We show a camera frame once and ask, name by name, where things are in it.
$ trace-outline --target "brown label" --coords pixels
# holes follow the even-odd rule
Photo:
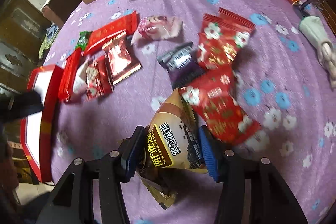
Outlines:
[[[147,152],[155,167],[170,167],[174,164],[162,142],[156,124],[147,136]]]

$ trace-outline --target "floral tablecloth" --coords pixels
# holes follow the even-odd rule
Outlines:
[[[256,32],[235,61],[237,101],[263,132],[250,140],[243,155],[268,157],[278,168],[309,223],[328,212],[336,196],[336,93],[320,66],[315,49],[298,32],[299,18],[287,0],[97,0],[81,3],[71,14],[46,59],[65,66],[80,31],[91,31],[136,10],[141,17],[180,17],[183,31],[174,41],[156,41],[134,47],[142,69],[115,86],[102,101],[60,105],[55,118],[52,175],[55,182],[76,157],[98,159],[116,149],[119,140],[131,136],[137,125],[146,126],[171,92],[167,72],[156,57],[179,42],[198,44],[204,13],[217,15],[219,7],[256,24]],[[320,12],[308,6],[312,15]],[[327,33],[335,37],[322,19]],[[176,171],[172,178],[179,198],[164,211],[135,176],[122,185],[132,222],[213,223],[221,193],[208,175]],[[101,222],[97,184],[94,185],[95,216]]]

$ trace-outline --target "purple tablecloth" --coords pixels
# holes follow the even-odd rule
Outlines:
[[[299,18],[287,0],[97,0],[81,3],[60,31],[45,64],[65,65],[74,50],[79,31],[100,28],[136,10],[141,17],[178,16],[183,32],[178,41],[155,41],[134,47],[143,69],[115,86],[105,100],[81,105],[61,104],[53,133],[52,174],[58,181],[76,157],[100,158],[116,149],[137,125],[146,126],[171,92],[167,72],[156,56],[177,42],[198,44],[204,13],[217,15],[219,7],[249,18],[256,32],[235,62],[238,76],[237,101],[262,125],[260,142],[251,140],[243,154],[266,156],[278,168],[309,223],[325,216],[336,196],[336,94],[319,64],[315,49],[297,31]],[[308,7],[312,15],[319,11]],[[332,32],[322,19],[330,38]],[[172,178],[179,198],[164,211],[135,176],[122,185],[130,220],[149,219],[163,223],[213,223],[221,184],[208,175],[177,171]],[[99,198],[94,195],[95,215]]]

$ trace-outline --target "silver rivet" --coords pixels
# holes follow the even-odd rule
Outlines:
[[[262,162],[263,164],[269,164],[269,163],[270,163],[270,160],[269,160],[268,158],[262,158],[262,159],[261,159],[261,162]]]
[[[232,150],[225,150],[225,155],[228,157],[232,157],[235,153]]]
[[[81,158],[76,158],[76,159],[73,161],[73,163],[74,163],[75,165],[80,165],[82,162],[83,162],[83,160],[82,160]]]
[[[117,150],[113,150],[110,152],[110,157],[115,158],[119,156],[119,152]]]

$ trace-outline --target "metal screw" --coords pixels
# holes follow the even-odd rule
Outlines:
[[[232,157],[235,153],[232,150],[225,150],[225,155],[228,157]]]
[[[81,158],[76,158],[76,159],[73,161],[73,163],[74,163],[75,165],[80,165],[80,164],[82,164],[82,162],[83,162],[83,160],[82,160]]]
[[[262,159],[261,159],[261,162],[262,162],[263,164],[269,164],[269,163],[270,163],[270,160],[269,160],[268,158],[262,158]]]
[[[110,157],[115,158],[119,156],[119,152],[117,150],[113,150],[110,152]]]

